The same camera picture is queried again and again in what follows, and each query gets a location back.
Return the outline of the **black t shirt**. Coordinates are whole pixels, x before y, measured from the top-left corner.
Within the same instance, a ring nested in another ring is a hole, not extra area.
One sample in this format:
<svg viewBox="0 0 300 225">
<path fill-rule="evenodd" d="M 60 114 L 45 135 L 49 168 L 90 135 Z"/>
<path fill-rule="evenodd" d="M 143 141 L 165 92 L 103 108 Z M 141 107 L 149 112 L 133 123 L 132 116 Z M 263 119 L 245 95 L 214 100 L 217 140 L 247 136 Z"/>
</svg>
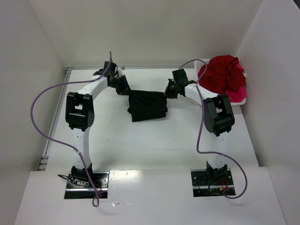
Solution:
<svg viewBox="0 0 300 225">
<path fill-rule="evenodd" d="M 133 122 L 166 117 L 167 98 L 163 92 L 131 90 L 128 93 L 129 108 Z"/>
</svg>

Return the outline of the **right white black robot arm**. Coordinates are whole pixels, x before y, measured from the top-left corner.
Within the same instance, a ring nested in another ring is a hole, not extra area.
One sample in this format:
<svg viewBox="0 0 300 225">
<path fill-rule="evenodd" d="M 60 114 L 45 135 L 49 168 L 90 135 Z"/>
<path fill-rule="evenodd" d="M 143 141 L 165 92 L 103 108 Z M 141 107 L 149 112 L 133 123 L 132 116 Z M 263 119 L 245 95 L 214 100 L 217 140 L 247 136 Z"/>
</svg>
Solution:
<svg viewBox="0 0 300 225">
<path fill-rule="evenodd" d="M 235 124 L 235 118 L 229 97 L 226 94 L 215 97 L 204 97 L 201 87 L 196 81 L 189 81 L 184 69 L 172 71 L 173 78 L 168 80 L 165 89 L 167 98 L 177 98 L 182 95 L 190 98 L 202 107 L 202 118 L 196 143 L 198 153 L 211 154 L 213 157 L 206 162 L 207 179 L 212 181 L 220 179 L 227 172 L 227 164 L 224 162 L 228 133 Z M 203 128 L 214 137 L 213 150 L 201 151 L 200 139 Z"/>
</svg>

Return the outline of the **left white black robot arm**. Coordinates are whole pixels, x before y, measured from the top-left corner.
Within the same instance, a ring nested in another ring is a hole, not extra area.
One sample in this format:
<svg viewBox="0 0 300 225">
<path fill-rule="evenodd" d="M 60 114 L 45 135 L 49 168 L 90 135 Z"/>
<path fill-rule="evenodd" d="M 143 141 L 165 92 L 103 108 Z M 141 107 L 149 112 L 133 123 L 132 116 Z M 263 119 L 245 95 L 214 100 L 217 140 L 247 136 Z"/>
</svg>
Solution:
<svg viewBox="0 0 300 225">
<path fill-rule="evenodd" d="M 130 90 L 125 67 L 105 62 L 104 68 L 96 71 L 93 78 L 77 92 L 69 92 L 66 99 L 65 120 L 72 131 L 75 147 L 71 179 L 92 184 L 94 174 L 89 151 L 90 128 L 95 121 L 93 101 L 106 88 L 114 88 L 118 95 Z"/>
</svg>

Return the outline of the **white plastic basket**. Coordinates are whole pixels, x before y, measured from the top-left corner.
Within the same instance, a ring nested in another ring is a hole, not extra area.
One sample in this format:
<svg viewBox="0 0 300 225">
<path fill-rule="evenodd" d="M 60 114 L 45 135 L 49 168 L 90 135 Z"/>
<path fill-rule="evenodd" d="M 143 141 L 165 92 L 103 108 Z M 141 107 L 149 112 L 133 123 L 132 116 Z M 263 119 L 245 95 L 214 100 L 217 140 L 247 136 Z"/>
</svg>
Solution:
<svg viewBox="0 0 300 225">
<path fill-rule="evenodd" d="M 196 75 L 198 75 L 198 72 L 201 70 L 202 66 L 204 66 L 205 64 L 208 64 L 210 61 L 210 59 L 202 59 L 200 61 L 195 61 L 194 62 L 194 69 L 195 69 L 195 73 Z M 206 98 L 214 98 L 217 96 L 217 93 L 211 92 L 205 88 L 203 88 L 202 86 L 199 87 L 200 93 L 202 94 L 203 99 Z M 231 105 L 243 105 L 246 103 L 246 98 L 244 98 L 241 102 L 239 103 L 234 103 L 231 102 Z"/>
</svg>

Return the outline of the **dark red t shirt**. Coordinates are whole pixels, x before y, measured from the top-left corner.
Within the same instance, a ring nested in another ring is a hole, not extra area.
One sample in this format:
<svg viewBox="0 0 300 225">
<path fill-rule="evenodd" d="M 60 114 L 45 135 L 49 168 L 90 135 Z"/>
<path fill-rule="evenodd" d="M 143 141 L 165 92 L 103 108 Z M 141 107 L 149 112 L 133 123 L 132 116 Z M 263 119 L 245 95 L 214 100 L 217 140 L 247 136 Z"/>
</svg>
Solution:
<svg viewBox="0 0 300 225">
<path fill-rule="evenodd" d="M 210 59 L 208 65 L 202 66 L 198 72 L 200 86 L 217 94 L 224 94 L 227 90 L 237 91 L 246 85 L 246 78 L 238 64 L 239 59 L 231 55 Z"/>
</svg>

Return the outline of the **pink t shirt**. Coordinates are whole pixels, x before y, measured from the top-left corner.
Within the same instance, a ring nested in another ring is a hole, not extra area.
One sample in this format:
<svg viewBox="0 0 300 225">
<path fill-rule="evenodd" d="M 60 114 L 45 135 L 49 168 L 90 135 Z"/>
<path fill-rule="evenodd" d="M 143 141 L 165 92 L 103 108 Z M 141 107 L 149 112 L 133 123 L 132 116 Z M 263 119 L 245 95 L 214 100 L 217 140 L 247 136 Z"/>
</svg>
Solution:
<svg viewBox="0 0 300 225">
<path fill-rule="evenodd" d="M 235 67 L 237 67 L 242 72 L 245 78 L 247 77 L 247 73 L 239 63 L 236 64 Z M 241 103 L 247 96 L 246 86 L 240 87 L 237 91 L 227 90 L 226 94 L 228 95 L 231 103 Z"/>
</svg>

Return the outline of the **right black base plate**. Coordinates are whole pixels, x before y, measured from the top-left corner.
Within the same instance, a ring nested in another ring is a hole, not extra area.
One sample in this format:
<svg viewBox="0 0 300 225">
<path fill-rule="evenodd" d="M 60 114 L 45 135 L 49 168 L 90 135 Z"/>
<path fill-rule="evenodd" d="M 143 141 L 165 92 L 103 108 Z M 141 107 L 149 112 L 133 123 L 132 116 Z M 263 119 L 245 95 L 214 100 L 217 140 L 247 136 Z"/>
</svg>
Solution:
<svg viewBox="0 0 300 225">
<path fill-rule="evenodd" d="M 224 191 L 228 196 L 236 195 L 230 170 L 227 170 L 225 175 L 214 180 L 208 178 L 204 169 L 191 170 L 191 180 L 194 197 L 223 196 Z"/>
</svg>

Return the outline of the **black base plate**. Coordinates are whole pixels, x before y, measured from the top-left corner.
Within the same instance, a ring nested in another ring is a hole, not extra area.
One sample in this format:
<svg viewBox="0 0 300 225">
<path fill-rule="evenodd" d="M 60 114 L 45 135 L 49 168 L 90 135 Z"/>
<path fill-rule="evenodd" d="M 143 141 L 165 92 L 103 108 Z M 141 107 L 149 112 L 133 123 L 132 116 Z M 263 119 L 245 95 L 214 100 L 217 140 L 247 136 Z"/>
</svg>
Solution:
<svg viewBox="0 0 300 225">
<path fill-rule="evenodd" d="M 230 170 L 227 170 L 225 175 L 214 180 L 208 178 L 204 169 L 191 170 L 191 180 L 194 197 L 223 196 L 224 191 L 228 196 L 236 195 Z"/>
<path fill-rule="evenodd" d="M 108 197 L 109 172 L 95 172 L 93 182 L 96 190 L 100 193 L 100 199 Z M 81 181 L 71 178 L 71 173 L 67 179 L 64 199 L 93 199 L 95 196 L 94 188 L 89 181 Z"/>
</svg>

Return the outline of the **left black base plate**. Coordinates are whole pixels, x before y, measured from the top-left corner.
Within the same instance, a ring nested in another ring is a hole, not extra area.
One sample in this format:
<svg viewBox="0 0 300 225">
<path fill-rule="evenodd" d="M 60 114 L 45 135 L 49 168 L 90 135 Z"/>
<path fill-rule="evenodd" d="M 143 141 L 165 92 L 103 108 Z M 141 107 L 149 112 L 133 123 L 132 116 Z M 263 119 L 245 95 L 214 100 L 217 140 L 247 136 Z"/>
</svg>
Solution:
<svg viewBox="0 0 300 225">
<path fill-rule="evenodd" d="M 108 197 L 109 172 L 95 172 L 93 182 L 96 190 L 100 193 L 100 199 Z M 81 181 L 71 178 L 71 173 L 67 179 L 64 199 L 93 199 L 95 196 L 94 188 L 89 181 Z"/>
</svg>

